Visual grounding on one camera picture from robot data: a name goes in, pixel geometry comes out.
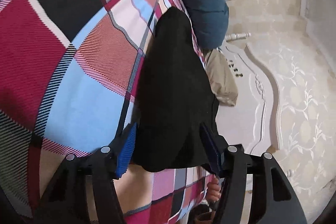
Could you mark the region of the person's right hand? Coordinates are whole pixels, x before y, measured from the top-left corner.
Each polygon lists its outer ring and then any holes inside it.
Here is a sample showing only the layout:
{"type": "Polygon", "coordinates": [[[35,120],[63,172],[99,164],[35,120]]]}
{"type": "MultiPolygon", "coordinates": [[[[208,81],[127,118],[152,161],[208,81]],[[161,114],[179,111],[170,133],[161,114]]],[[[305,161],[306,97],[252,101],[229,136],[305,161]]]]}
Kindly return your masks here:
{"type": "Polygon", "coordinates": [[[213,179],[207,184],[206,200],[208,203],[219,201],[221,198],[221,186],[219,185],[219,179],[213,177],[213,179]]]}

